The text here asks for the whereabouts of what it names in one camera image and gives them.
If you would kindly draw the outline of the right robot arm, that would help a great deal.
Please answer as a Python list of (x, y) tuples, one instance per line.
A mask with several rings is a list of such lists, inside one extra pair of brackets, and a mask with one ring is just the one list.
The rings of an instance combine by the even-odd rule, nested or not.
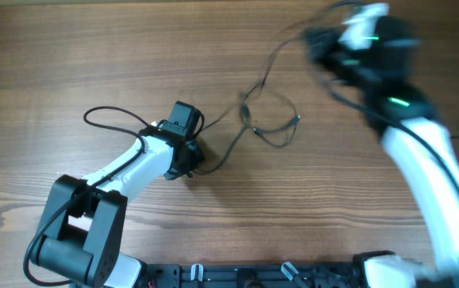
[(459, 164), (435, 107), (409, 82), (412, 27), (380, 16), (301, 36), (316, 67), (363, 93), (356, 108), (404, 176), (433, 246), (434, 268), (389, 251), (356, 255), (363, 286), (459, 287)]

